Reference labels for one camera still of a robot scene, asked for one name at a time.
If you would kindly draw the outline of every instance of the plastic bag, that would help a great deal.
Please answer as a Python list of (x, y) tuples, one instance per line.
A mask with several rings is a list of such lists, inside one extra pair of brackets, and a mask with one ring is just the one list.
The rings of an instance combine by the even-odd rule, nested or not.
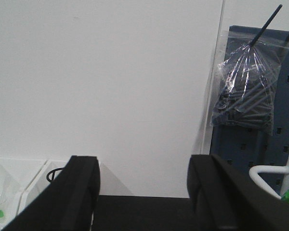
[(217, 66), (220, 95), (211, 124), (242, 126), (273, 132), (274, 98), (281, 64), (289, 42), (252, 34), (229, 32), (226, 60)]

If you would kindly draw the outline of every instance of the pegboard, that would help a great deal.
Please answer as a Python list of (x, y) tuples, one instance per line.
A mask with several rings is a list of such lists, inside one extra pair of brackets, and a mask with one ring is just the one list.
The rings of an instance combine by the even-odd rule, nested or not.
[[(259, 30), (253, 27), (230, 27), (230, 31), (250, 34), (257, 34)], [(267, 29), (263, 35), (285, 39), (288, 33), (288, 31)], [(234, 43), (230, 46), (229, 38), (226, 53), (239, 46)], [(239, 126), (215, 126), (210, 154), (219, 155), (247, 176), (249, 169), (255, 165), (284, 166), (286, 164), (289, 154), (289, 53), (282, 64), (277, 82), (273, 135)], [(262, 174), (262, 177), (277, 193), (280, 192), (283, 175)]]

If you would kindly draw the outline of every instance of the white storage bin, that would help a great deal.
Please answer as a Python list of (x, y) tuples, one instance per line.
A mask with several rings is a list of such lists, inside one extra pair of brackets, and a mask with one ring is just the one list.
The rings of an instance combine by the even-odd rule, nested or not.
[(16, 215), (21, 196), (41, 171), (46, 160), (0, 157), (0, 230)]
[(38, 173), (35, 179), (31, 182), (29, 187), (24, 191), (18, 214), (21, 213), (24, 208), (26, 208), (50, 183), (46, 179), (47, 173), (51, 170), (59, 167), (64, 167), (67, 164), (67, 161), (63, 160), (48, 160), (42, 170)]

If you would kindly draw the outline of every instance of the black cable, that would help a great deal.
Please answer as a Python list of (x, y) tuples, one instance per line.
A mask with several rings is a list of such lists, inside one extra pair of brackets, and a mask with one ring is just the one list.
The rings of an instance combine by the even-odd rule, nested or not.
[(49, 183), (51, 183), (51, 182), (54, 180), (55, 172), (56, 172), (56, 171), (60, 171), (60, 170), (62, 170), (63, 168), (64, 168), (64, 167), (55, 168), (55, 169), (51, 170), (49, 173), (47, 173), (47, 175), (46, 175), (47, 181), (48, 181)]
[(280, 4), (276, 10), (274, 11), (274, 13), (271, 15), (271, 17), (268, 19), (268, 21), (266, 21), (266, 23), (264, 24), (264, 26), (261, 28), (261, 30), (258, 32), (258, 34), (254, 37), (254, 39), (250, 42), (250, 46), (253, 47), (255, 45), (255, 43), (257, 42), (257, 40), (260, 38), (260, 36), (262, 35), (262, 33), (265, 31), (265, 29), (269, 26), (269, 24), (271, 23), (271, 21), (274, 19), (274, 17), (277, 15), (277, 13), (279, 12), (280, 8), (282, 8), (283, 5)]

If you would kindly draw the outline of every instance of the white wall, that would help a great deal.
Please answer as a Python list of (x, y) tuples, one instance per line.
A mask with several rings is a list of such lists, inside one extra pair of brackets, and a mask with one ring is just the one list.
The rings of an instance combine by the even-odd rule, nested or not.
[(96, 155), (101, 194), (186, 197), (221, 9), (0, 0), (0, 156)]
[[(289, 31), (289, 0), (225, 0), (220, 25), (220, 36), (217, 43), (215, 65), (223, 61), (223, 55), (220, 55), (219, 52), (224, 51), (226, 48), (227, 34), (225, 32), (229, 31), (229, 26), (237, 25), (261, 28), (279, 4), (282, 4), (283, 7), (268, 26), (268, 29)], [(208, 85), (213, 88), (218, 87), (216, 84), (219, 83), (213, 81), (210, 83), (211, 79), (208, 81)], [(208, 95), (209, 98), (202, 119), (204, 121), (202, 125), (205, 127), (201, 146), (202, 154), (208, 154), (210, 152), (213, 129), (210, 126), (211, 110), (217, 97), (217, 95), (214, 96), (214, 91), (209, 92), (208, 89), (206, 90), (206, 95)]]

